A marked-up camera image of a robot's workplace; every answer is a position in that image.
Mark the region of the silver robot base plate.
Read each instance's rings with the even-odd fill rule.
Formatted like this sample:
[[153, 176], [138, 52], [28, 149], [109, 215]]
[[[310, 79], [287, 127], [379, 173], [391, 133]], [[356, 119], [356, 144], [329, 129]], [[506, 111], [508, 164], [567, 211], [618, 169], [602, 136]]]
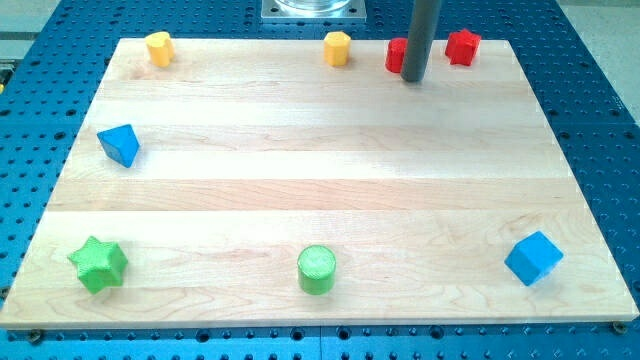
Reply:
[[365, 20], [365, 0], [262, 0], [267, 21]]

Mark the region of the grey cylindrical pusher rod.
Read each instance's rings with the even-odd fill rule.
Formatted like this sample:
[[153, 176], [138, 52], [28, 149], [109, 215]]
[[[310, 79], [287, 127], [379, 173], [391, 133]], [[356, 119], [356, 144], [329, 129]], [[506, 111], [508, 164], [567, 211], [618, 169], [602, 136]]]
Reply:
[[441, 0], [415, 0], [408, 31], [401, 78], [408, 83], [421, 82], [435, 37]]

